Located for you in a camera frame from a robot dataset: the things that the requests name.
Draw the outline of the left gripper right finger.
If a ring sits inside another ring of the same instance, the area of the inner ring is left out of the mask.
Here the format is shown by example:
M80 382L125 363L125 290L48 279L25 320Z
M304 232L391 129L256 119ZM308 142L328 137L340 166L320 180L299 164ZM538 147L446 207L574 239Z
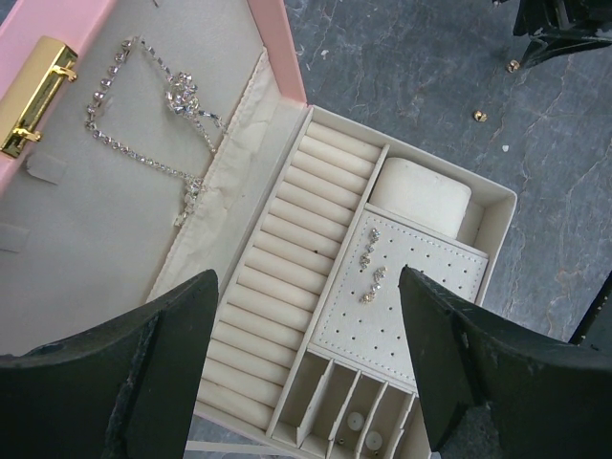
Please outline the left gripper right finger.
M524 328L408 266L399 291L432 451L610 457L610 352Z

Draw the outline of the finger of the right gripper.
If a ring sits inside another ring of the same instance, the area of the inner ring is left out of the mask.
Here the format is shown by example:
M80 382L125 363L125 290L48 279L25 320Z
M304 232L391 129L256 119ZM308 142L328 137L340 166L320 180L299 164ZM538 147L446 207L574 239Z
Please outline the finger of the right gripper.
M530 43L521 68L611 45L611 0L521 0L514 36Z

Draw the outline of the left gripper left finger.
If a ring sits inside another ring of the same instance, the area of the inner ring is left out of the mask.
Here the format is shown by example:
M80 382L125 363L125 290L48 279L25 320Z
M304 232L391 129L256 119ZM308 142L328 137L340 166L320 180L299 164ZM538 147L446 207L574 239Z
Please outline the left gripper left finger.
M219 300L215 271L1 359L4 458L183 456Z

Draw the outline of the pink jewelry box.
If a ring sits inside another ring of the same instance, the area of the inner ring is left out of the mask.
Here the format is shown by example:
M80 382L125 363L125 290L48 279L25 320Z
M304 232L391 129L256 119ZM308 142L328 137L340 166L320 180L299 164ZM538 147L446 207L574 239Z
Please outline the pink jewelry box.
M471 189L456 239L369 203L402 158ZM397 281L481 304L515 194L311 105L279 1L18 1L1 25L1 352L213 270L196 415L300 458L427 458ZM378 228L376 299L359 261ZM358 411L382 448L356 449Z

